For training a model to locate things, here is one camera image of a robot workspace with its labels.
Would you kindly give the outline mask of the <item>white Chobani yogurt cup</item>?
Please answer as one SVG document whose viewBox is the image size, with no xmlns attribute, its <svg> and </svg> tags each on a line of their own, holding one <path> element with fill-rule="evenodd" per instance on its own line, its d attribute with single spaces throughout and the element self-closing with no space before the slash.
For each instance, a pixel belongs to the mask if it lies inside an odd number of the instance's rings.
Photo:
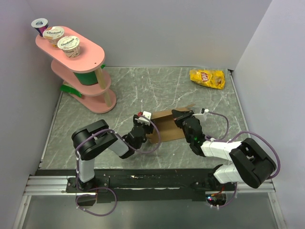
<svg viewBox="0 0 305 229">
<path fill-rule="evenodd" d="M 77 36 L 70 35 L 64 36 L 57 43 L 58 48 L 60 48 L 67 57 L 74 58 L 80 55 L 80 39 Z"/>
</svg>

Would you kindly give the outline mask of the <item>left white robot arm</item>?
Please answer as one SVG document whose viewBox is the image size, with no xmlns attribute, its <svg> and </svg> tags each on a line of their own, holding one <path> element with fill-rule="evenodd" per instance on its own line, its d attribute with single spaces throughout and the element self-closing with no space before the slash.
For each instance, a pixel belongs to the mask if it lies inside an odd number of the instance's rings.
<svg viewBox="0 0 305 229">
<path fill-rule="evenodd" d="M 152 113 L 144 111 L 133 116 L 133 128 L 120 136 L 103 119 L 75 131 L 71 138 L 76 150 L 78 175 L 77 186 L 84 192 L 94 187 L 94 161 L 104 150 L 109 149 L 125 159 L 134 154 L 153 132 Z"/>
</svg>

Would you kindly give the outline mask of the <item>brown cardboard box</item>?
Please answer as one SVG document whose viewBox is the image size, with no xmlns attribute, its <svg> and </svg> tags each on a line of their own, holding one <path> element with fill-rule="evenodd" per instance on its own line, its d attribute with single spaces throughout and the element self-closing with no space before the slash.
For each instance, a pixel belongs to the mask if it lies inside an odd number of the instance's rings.
<svg viewBox="0 0 305 229">
<path fill-rule="evenodd" d="M 178 111 L 189 111 L 195 104 L 189 104 L 185 107 L 170 108 L 168 110 L 153 112 L 151 121 L 153 121 L 160 132 L 161 142 L 167 142 L 184 138 L 182 129 L 178 128 L 174 123 L 172 109 Z M 152 134 L 146 135 L 150 143 L 157 144 L 159 137 L 156 130 Z"/>
</svg>

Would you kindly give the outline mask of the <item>yellow chips bag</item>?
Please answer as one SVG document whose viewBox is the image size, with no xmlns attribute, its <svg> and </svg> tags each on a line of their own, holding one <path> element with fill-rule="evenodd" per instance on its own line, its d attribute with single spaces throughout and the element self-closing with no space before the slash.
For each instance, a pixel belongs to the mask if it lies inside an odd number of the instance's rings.
<svg viewBox="0 0 305 229">
<path fill-rule="evenodd" d="M 225 86 L 225 74 L 222 70 L 190 70 L 190 80 L 198 85 L 213 88 L 224 89 Z"/>
</svg>

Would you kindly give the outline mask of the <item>pink tiered shelf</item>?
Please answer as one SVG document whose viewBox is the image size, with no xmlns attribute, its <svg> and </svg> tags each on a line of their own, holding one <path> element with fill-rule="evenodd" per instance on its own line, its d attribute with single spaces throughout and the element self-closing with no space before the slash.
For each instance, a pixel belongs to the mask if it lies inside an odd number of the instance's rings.
<svg viewBox="0 0 305 229">
<path fill-rule="evenodd" d="M 66 35 L 75 35 L 80 39 L 81 53 L 78 57 L 67 57 L 63 51 L 53 48 L 39 35 L 35 39 L 36 45 L 53 58 L 51 62 L 53 72 L 81 93 L 80 97 L 75 94 L 70 96 L 93 113 L 109 112 L 116 105 L 116 95 L 110 89 L 112 82 L 110 75 L 101 68 L 105 60 L 103 48 L 70 28 L 65 26 L 63 28 Z M 75 73 L 91 72 L 97 74 L 97 84 L 83 85 L 75 76 Z"/>
</svg>

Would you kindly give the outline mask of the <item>orange Chobani yogurt cup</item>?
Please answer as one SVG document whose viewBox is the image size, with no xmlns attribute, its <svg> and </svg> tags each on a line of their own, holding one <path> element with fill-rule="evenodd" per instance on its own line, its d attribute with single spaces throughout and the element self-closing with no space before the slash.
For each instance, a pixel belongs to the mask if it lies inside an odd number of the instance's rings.
<svg viewBox="0 0 305 229">
<path fill-rule="evenodd" d="M 56 47 L 58 41 L 64 36 L 64 28 L 61 26 L 52 26 L 47 28 L 42 35 L 43 38 Z"/>
</svg>

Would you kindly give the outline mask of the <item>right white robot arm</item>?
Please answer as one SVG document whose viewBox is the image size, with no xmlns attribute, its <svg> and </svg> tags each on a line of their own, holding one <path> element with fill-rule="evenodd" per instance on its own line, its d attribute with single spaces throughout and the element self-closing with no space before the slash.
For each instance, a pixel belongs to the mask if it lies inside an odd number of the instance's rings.
<svg viewBox="0 0 305 229">
<path fill-rule="evenodd" d="M 244 182 L 251 188 L 259 188 L 268 179 L 276 177 L 280 172 L 280 158 L 275 149 L 266 142 L 273 152 L 273 160 L 253 139 L 237 141 L 243 134 L 238 133 L 233 139 L 225 141 L 203 133 L 202 123 L 210 113 L 208 109 L 196 114 L 193 110 L 172 110 L 176 126 L 182 129 L 186 142 L 198 156 L 216 157 L 228 161 L 227 165 L 219 164 L 205 178 L 204 184 L 210 189 L 219 190 L 227 183 Z"/>
</svg>

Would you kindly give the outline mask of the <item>purple yogurt cup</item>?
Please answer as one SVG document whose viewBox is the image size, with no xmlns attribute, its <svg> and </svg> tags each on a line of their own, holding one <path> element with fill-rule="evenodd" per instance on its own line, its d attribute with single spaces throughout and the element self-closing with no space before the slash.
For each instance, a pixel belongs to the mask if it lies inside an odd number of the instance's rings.
<svg viewBox="0 0 305 229">
<path fill-rule="evenodd" d="M 42 37 L 43 32 L 48 28 L 48 20 L 46 18 L 38 18 L 31 22 L 31 26 L 39 33 Z"/>
</svg>

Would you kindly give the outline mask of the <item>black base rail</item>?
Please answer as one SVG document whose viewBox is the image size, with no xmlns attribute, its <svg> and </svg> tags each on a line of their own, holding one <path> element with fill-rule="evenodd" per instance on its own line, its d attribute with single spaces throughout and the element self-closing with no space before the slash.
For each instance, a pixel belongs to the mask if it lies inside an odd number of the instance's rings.
<svg viewBox="0 0 305 229">
<path fill-rule="evenodd" d="M 204 184 L 212 169 L 96 169 L 93 186 L 97 203 L 118 201 L 186 200 L 205 201 L 207 192 L 234 191 L 233 183 L 217 189 Z M 76 176 L 69 173 L 67 193 L 85 194 L 90 188 L 76 187 Z"/>
</svg>

